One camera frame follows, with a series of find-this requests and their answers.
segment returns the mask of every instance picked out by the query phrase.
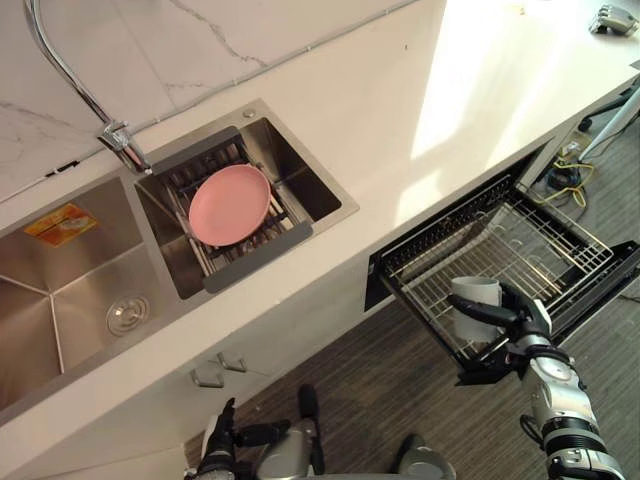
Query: faucet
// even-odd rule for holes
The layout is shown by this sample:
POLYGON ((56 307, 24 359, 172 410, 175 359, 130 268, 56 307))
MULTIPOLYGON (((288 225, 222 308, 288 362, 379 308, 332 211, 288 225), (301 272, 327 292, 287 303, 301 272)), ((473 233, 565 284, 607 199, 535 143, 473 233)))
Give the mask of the faucet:
POLYGON ((40 48, 44 56, 58 73, 62 75, 67 83, 69 83, 85 103, 89 105, 89 108, 104 122, 102 130, 97 135, 98 140, 115 153, 131 171, 150 174, 151 165, 149 165, 145 159, 140 147, 133 138, 131 138, 127 130, 128 123, 126 121, 116 120, 102 108, 89 89, 80 81, 73 70, 71 70, 51 45, 42 26, 40 0, 24 0, 24 12, 27 17, 29 29, 31 30, 31 35, 36 45, 38 45, 38 48, 40 48))

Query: open dishwasher drawer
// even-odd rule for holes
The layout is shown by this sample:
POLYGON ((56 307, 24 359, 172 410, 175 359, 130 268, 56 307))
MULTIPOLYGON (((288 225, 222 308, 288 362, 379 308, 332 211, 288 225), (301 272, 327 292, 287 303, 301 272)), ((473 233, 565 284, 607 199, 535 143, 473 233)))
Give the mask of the open dishwasher drawer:
POLYGON ((376 276, 454 357, 462 372, 494 362, 506 343, 454 334, 451 279, 493 277, 539 298, 560 345, 638 276, 640 246, 609 247, 543 206, 505 172, 372 257, 376 276))

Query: drawer handle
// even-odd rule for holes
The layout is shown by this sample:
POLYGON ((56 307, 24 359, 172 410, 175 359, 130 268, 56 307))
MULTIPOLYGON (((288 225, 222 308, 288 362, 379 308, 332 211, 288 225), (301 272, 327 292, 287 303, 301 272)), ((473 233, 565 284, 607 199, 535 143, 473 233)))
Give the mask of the drawer handle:
POLYGON ((225 370, 230 370, 232 372, 247 373, 247 364, 245 363, 244 358, 240 358, 238 360, 238 365, 231 365, 227 363, 227 361, 224 358, 224 355, 222 353, 219 353, 218 362, 220 362, 220 365, 222 365, 222 368, 224 368, 225 370))
POLYGON ((203 382, 202 380, 200 380, 200 377, 198 377, 195 369, 191 370, 190 373, 191 380, 200 388, 224 388, 224 378, 222 378, 222 375, 220 375, 219 373, 216 375, 218 383, 203 382))

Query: wire rack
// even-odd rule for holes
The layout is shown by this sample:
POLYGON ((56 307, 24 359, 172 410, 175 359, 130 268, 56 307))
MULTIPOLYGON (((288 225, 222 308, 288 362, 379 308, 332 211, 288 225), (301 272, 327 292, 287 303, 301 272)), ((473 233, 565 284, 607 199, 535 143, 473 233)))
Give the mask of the wire rack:
POLYGON ((472 198, 386 252, 382 260, 383 275, 394 293, 410 303, 440 342, 463 359, 485 357, 504 339, 487 345, 455 336, 452 307, 446 299, 453 278, 496 278, 550 308, 613 255, 561 212, 540 207, 518 190, 501 187, 499 194, 482 195, 492 202, 472 198), (496 201, 496 195, 502 195, 502 201, 496 201), (483 208, 470 214, 469 205, 483 208))
POLYGON ((237 137, 231 142, 216 146, 199 155, 187 165, 172 170, 162 179, 173 213, 180 223, 205 277, 213 275, 238 258, 274 240, 301 221, 283 201, 277 188, 270 180, 269 210, 265 220, 256 231, 246 239, 225 247, 213 247, 199 241, 191 231, 187 215, 196 191, 218 170, 240 164, 251 164, 262 169, 262 166, 249 156, 241 138, 237 137))

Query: yellow cable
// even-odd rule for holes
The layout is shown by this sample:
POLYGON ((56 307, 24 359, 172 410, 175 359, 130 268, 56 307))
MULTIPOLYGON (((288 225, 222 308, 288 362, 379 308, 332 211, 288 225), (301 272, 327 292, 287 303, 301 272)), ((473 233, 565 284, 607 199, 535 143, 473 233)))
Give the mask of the yellow cable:
POLYGON ((578 204, 578 206, 580 208, 586 208, 587 200, 582 191, 582 187, 584 187, 587 184, 587 182, 591 179, 591 176, 593 175, 595 167, 588 163, 570 163, 570 164, 563 165, 558 162, 553 162, 553 166, 555 168, 586 168, 589 170, 589 174, 582 180, 582 182, 580 182, 580 184, 576 185, 575 187, 565 187, 562 190, 558 190, 556 193, 551 194, 542 200, 536 200, 536 203, 541 205, 545 203, 549 203, 551 200, 558 198, 559 196, 564 195, 567 192, 572 192, 573 200, 578 204))

